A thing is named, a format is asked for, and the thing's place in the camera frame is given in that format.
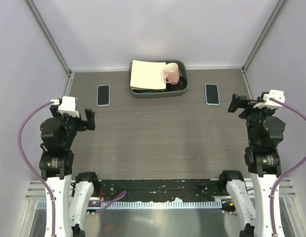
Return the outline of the phone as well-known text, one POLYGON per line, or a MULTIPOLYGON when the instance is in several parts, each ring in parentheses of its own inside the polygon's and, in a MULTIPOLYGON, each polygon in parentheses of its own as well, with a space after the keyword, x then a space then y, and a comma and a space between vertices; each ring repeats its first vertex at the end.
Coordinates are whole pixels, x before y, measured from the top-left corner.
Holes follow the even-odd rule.
POLYGON ((209 106, 218 106, 220 104, 219 90, 216 84, 205 85, 205 100, 209 106))
POLYGON ((105 107, 110 104, 110 86, 99 85, 97 87, 97 106, 105 107))

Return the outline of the phone in blue case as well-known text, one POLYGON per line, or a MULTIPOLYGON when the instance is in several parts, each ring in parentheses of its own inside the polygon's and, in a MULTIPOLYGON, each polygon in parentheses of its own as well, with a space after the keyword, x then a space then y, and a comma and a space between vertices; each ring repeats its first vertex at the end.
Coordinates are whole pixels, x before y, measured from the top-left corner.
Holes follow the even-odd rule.
POLYGON ((205 100, 209 106, 218 106, 220 104, 219 90, 216 84, 205 85, 205 100))

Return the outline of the cream notebook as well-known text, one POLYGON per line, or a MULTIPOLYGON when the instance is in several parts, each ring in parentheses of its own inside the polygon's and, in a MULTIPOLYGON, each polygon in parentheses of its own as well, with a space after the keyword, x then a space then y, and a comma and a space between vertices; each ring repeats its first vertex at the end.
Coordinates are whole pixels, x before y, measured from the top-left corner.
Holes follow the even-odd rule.
POLYGON ((132 60, 130 88, 142 90, 165 90, 165 62, 132 60))

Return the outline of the dark green tray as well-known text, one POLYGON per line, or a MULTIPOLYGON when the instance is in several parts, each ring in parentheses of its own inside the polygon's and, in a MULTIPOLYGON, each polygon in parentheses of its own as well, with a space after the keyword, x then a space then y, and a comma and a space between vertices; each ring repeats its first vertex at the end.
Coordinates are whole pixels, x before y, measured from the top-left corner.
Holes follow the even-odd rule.
POLYGON ((164 91, 152 91, 142 89, 132 89, 129 87, 130 92, 137 98, 161 98, 161 97, 172 97, 183 94, 188 87, 187 70, 184 63, 180 60, 166 60, 166 63, 176 63, 179 66, 180 80, 176 85, 167 85, 164 91))

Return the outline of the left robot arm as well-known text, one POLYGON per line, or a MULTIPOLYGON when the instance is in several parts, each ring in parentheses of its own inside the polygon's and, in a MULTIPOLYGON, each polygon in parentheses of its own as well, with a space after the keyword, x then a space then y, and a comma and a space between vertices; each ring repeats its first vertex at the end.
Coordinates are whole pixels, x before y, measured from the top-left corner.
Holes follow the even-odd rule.
POLYGON ((83 237, 84 219, 91 197, 99 194, 101 184, 95 172, 76 176, 70 191, 74 153, 71 145, 78 132, 95 129, 95 113, 85 109, 86 120, 78 112, 60 112, 50 107, 52 117, 41 126, 42 156, 39 162, 46 192, 47 237, 83 237))

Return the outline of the pink mug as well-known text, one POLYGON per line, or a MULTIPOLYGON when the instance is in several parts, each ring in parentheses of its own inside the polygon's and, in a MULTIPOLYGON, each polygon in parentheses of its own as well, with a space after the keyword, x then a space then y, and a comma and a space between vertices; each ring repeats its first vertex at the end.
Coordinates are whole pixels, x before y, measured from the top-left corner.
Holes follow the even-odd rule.
POLYGON ((177 63, 168 63, 163 68, 164 71, 164 81, 165 83, 170 83, 175 85, 180 80, 179 66, 177 63))

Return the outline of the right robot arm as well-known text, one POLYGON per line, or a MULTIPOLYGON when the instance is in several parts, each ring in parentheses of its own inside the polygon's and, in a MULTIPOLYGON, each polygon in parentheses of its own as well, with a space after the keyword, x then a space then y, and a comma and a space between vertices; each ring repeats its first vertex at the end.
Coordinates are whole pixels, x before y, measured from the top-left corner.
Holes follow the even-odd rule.
POLYGON ((284 92, 263 92, 257 100, 232 95, 228 112, 243 109, 239 118, 246 120, 248 147, 245 163, 251 175, 255 201, 250 200, 241 172, 224 170, 219 176, 218 189, 230 195, 240 220, 241 237, 282 237, 279 184, 281 162, 277 146, 283 141, 285 123, 274 116, 285 102, 284 92))

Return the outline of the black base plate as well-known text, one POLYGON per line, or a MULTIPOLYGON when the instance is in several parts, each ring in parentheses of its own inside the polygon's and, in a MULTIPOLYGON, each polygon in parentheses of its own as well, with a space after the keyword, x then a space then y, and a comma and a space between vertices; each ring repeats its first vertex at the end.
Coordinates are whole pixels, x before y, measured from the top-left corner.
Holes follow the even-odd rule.
POLYGON ((109 201, 126 191, 124 202, 184 202, 213 201, 228 193, 216 179, 130 179, 101 180, 94 189, 93 198, 109 201))

